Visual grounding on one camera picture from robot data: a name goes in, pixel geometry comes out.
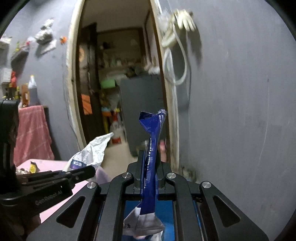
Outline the wall power socket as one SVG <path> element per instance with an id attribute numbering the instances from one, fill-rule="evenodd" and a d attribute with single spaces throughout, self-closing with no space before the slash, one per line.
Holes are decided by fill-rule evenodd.
<path id="1" fill-rule="evenodd" d="M 43 45 L 41 47 L 41 55 L 48 53 L 49 51 L 52 51 L 56 48 L 57 45 L 57 39 L 53 39 L 52 41 L 48 42 L 47 44 Z"/>

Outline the blue plastic bucket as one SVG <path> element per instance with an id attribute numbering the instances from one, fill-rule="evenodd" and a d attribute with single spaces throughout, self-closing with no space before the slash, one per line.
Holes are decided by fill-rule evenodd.
<path id="1" fill-rule="evenodd" d="M 123 217 L 126 218 L 128 214 L 140 203 L 140 201 L 128 200 L 125 202 L 123 209 Z M 162 233 L 158 233 L 146 237 L 133 237 L 130 235 L 121 235 L 120 240 L 177 240 L 175 235 L 174 221 L 175 217 L 173 215 L 173 202 L 172 201 L 156 201 L 156 216 L 165 226 Z"/>

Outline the pink floral table cloth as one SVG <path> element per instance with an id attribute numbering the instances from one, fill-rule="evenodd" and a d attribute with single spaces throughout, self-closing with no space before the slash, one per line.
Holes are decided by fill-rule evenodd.
<path id="1" fill-rule="evenodd" d="M 50 217 L 60 207 L 61 202 L 86 185 L 91 189 L 110 180 L 105 171 L 99 167 L 97 171 L 92 166 L 64 172 L 66 161 L 29 159 L 17 168 L 29 167 L 30 161 L 35 162 L 40 172 L 35 174 L 17 175 L 20 183 L 19 194 L 13 201 L 29 215 L 38 216 L 43 222 L 44 215 Z"/>

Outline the hanging plastic bag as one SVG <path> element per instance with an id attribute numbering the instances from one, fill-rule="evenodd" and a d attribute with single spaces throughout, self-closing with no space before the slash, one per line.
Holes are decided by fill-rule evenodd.
<path id="1" fill-rule="evenodd" d="M 41 26 L 39 32 L 34 36 L 36 42 L 39 45 L 47 44 L 53 40 L 53 30 L 52 25 L 54 23 L 54 19 L 48 19 Z"/>

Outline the white wall box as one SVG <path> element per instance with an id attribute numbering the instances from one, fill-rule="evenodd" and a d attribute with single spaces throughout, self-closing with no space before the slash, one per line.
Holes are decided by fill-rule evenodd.
<path id="1" fill-rule="evenodd" d="M 8 84 L 11 81 L 11 68 L 3 68 L 1 71 L 1 84 Z"/>

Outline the wall spice shelf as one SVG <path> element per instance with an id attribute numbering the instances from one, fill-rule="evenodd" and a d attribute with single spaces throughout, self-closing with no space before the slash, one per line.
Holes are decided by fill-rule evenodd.
<path id="1" fill-rule="evenodd" d="M 23 59 L 25 56 L 28 56 L 30 52 L 30 46 L 29 45 L 25 45 L 20 47 L 20 49 L 15 52 L 13 54 L 13 56 L 11 57 L 11 62 L 13 61 L 19 61 L 21 59 Z"/>

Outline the grey cabinet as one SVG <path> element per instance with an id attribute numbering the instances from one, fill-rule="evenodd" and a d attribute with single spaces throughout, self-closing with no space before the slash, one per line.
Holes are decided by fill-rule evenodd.
<path id="1" fill-rule="evenodd" d="M 149 140 L 149 133 L 139 122 L 140 113 L 157 113 L 165 108 L 162 80 L 159 75 L 137 76 L 122 80 L 119 89 L 126 139 L 135 157 L 142 143 Z"/>

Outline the white red sack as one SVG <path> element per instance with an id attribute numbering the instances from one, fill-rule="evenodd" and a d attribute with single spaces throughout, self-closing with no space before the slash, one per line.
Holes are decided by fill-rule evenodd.
<path id="1" fill-rule="evenodd" d="M 121 124 L 118 121 L 118 117 L 116 112 L 112 115 L 112 123 L 110 126 L 110 132 L 113 133 L 113 136 L 111 137 L 112 144 L 121 144 L 123 139 L 123 128 Z"/>

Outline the white rubber gloves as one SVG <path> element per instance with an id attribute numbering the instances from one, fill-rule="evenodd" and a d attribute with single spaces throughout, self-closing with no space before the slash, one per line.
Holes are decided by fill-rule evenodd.
<path id="1" fill-rule="evenodd" d="M 192 12 L 186 9 L 176 9 L 172 13 L 164 11 L 158 17 L 158 24 L 162 33 L 163 48 L 172 48 L 180 40 L 182 31 L 194 32 L 196 30 Z"/>

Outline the red checked cloth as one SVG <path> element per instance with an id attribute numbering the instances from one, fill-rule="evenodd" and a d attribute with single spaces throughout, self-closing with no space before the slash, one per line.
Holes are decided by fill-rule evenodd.
<path id="1" fill-rule="evenodd" d="M 53 160 L 50 136 L 44 107 L 29 106 L 18 110 L 18 135 L 14 149 L 14 165 L 29 159 Z"/>

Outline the green box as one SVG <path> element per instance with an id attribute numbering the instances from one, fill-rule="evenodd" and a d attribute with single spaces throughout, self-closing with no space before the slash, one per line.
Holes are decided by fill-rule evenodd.
<path id="1" fill-rule="evenodd" d="M 116 87 L 116 81 L 114 79 L 103 80 L 100 84 L 102 89 L 110 89 Z"/>

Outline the white plastic bag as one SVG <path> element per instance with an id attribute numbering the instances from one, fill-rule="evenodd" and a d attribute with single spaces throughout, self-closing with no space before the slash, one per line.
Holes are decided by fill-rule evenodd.
<path id="1" fill-rule="evenodd" d="M 95 168 L 95 171 L 97 171 L 103 162 L 105 149 L 113 135 L 114 133 L 110 132 L 90 141 L 83 150 L 75 153 L 70 158 L 62 170 L 68 172 L 86 166 L 92 166 Z"/>

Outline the blue snack wrapper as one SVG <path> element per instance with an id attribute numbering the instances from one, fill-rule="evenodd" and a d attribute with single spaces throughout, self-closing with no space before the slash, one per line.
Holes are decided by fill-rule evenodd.
<path id="1" fill-rule="evenodd" d="M 156 198 L 158 180 L 156 172 L 157 152 L 160 133 L 166 119 L 166 111 L 157 113 L 142 111 L 139 115 L 140 125 L 149 134 L 149 144 L 145 155 L 141 177 L 141 202 L 123 221 L 123 235 L 136 240 L 156 238 L 162 235 L 165 226 L 156 216 Z"/>

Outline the orange wall hook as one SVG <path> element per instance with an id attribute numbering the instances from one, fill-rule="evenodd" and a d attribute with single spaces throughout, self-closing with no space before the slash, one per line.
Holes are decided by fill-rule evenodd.
<path id="1" fill-rule="evenodd" d="M 66 36 L 61 36 L 60 37 L 60 44 L 63 45 L 67 42 L 67 37 Z"/>

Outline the large oil jug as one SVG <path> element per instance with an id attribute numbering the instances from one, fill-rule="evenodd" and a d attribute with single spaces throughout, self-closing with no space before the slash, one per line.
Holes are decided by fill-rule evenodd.
<path id="1" fill-rule="evenodd" d="M 35 81 L 34 75 L 30 76 L 30 80 L 28 83 L 28 90 L 29 90 L 29 106 L 39 105 L 40 101 L 38 98 L 38 89 L 37 89 L 37 83 Z"/>

